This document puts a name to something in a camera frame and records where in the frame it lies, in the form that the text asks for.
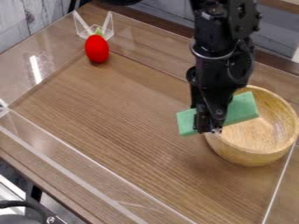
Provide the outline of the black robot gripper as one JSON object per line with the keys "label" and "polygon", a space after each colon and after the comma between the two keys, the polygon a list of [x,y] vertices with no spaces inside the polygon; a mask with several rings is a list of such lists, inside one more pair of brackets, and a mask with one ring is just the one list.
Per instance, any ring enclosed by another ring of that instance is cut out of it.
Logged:
{"label": "black robot gripper", "polygon": [[251,36],[234,38],[226,31],[197,31],[191,43],[195,66],[191,85],[193,128],[199,134],[222,130],[235,92],[249,84],[254,70]]}

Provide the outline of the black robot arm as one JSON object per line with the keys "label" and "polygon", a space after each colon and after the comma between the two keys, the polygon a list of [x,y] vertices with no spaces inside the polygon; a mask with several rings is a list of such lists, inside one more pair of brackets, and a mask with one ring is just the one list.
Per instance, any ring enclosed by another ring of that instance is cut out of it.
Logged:
{"label": "black robot arm", "polygon": [[194,14],[191,53],[186,73],[191,87],[193,129],[223,129],[233,95],[250,80],[255,63],[251,35],[262,14],[257,0],[190,0]]}

